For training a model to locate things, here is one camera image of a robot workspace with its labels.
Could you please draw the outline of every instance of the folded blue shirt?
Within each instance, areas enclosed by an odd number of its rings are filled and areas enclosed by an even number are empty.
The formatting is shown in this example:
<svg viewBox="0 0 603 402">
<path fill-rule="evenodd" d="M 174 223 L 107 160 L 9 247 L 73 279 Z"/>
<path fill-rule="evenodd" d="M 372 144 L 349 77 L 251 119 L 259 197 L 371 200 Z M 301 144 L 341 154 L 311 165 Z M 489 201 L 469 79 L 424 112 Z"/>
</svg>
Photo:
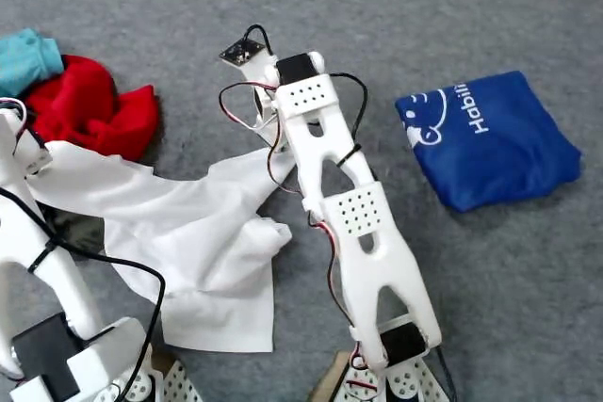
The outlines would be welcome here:
<svg viewBox="0 0 603 402">
<path fill-rule="evenodd" d="M 458 211 L 541 197 L 580 175 L 580 151 L 521 72 L 401 98 L 396 109 L 440 201 Z"/>
<path fill-rule="evenodd" d="M 35 82 L 64 71 L 57 43 L 31 28 L 0 38 L 0 96 L 18 97 Z"/>
</svg>

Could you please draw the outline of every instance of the table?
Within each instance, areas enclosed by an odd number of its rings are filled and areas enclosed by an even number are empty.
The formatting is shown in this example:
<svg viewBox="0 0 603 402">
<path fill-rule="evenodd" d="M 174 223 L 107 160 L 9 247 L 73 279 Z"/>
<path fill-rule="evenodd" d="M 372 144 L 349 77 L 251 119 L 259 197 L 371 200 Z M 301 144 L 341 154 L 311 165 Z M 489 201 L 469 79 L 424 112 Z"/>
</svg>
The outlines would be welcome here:
<svg viewBox="0 0 603 402">
<path fill-rule="evenodd" d="M 0 11 L 0 34 L 31 26 L 104 62 L 120 90 L 154 84 L 156 168 L 169 178 L 200 178 L 259 146 L 216 99 L 239 79 L 217 55 L 247 25 L 265 25 L 280 56 L 316 48 L 331 71 L 359 75 L 371 104 L 358 137 L 422 269 L 461 400 L 603 400 L 603 0 L 0 0 Z M 393 102 L 513 69 L 584 152 L 583 176 L 545 199 L 454 214 L 422 176 Z M 337 85 L 351 119 L 360 93 Z M 327 193 L 343 187 L 327 174 Z M 260 213 L 294 237 L 274 260 L 275 351 L 176 350 L 207 402 L 303 401 L 334 352 L 351 348 L 325 284 L 324 236 L 286 193 Z M 152 305 L 112 268 L 81 269 L 106 320 L 148 321 Z M 56 311 L 39 281 L 13 277 L 19 327 Z M 1 382 L 0 400 L 10 387 Z"/>
</svg>

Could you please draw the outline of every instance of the white fabric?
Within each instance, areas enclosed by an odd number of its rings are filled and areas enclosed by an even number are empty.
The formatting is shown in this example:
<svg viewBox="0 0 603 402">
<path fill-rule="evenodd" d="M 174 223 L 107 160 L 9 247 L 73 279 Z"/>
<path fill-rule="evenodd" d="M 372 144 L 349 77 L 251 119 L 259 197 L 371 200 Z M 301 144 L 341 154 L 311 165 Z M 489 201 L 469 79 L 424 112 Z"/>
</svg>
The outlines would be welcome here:
<svg viewBox="0 0 603 402">
<path fill-rule="evenodd" d="M 119 156 L 63 141 L 46 146 L 52 164 L 27 179 L 34 197 L 103 217 L 107 255 L 163 274 L 166 343 L 228 352 L 272 350 L 270 261 L 291 233 L 255 213 L 276 187 L 266 170 L 267 149 L 214 164 L 198 181 L 170 181 Z M 279 180 L 292 167 L 288 154 L 273 159 Z M 115 268 L 130 288 L 155 302 L 154 277 Z"/>
</svg>

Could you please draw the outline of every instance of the red fabric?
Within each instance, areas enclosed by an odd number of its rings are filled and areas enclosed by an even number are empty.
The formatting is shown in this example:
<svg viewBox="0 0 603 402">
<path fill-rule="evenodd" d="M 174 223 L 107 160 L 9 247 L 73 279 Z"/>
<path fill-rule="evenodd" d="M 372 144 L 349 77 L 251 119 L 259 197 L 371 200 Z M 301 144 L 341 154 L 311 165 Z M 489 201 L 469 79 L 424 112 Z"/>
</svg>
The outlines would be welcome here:
<svg viewBox="0 0 603 402">
<path fill-rule="evenodd" d="M 65 72 L 35 86 L 25 103 L 44 141 L 66 140 L 103 155 L 139 160 L 159 122 L 153 86 L 118 95 L 111 74 L 82 56 L 63 56 Z"/>
</svg>

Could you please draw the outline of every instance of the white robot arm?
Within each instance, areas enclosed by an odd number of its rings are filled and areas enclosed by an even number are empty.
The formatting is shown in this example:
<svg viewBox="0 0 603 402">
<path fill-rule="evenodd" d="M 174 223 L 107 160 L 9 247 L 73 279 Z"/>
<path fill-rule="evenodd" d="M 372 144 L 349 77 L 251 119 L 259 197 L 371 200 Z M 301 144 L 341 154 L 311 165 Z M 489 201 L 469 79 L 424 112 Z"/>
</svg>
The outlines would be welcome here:
<svg viewBox="0 0 603 402">
<path fill-rule="evenodd" d="M 0 99 L 0 271 L 22 265 L 53 289 L 64 312 L 18 333 L 8 315 L 8 289 L 0 291 L 0 370 L 18 382 L 10 396 L 14 402 L 159 401 L 141 391 L 117 391 L 125 389 L 143 349 L 142 325 L 133 318 L 103 324 L 68 251 L 25 213 L 42 219 L 25 176 L 49 161 L 47 151 L 24 129 L 25 115 L 19 101 Z M 1 281 L 7 285 L 6 278 Z M 140 378 L 149 372 L 147 359 Z M 148 386 L 144 393 L 150 393 Z"/>
<path fill-rule="evenodd" d="M 418 362 L 442 341 L 415 256 L 396 227 L 381 183 L 352 139 L 323 57 L 310 52 L 279 60 L 247 35 L 220 56 L 239 68 L 249 83 L 258 83 L 256 90 L 271 100 L 257 105 L 258 123 L 276 116 L 279 127 L 263 129 L 262 138 L 284 146 L 277 136 L 281 128 L 285 131 L 298 165 L 303 208 L 333 237 L 350 333 L 359 344 L 361 361 L 384 378 L 396 366 Z M 309 129 L 316 121 L 321 137 Z M 323 196 L 325 160 L 341 168 L 353 190 Z M 367 235 L 372 236 L 371 249 L 361 245 L 360 238 Z M 378 325 L 378 297 L 384 287 L 392 289 L 408 313 Z"/>
</svg>

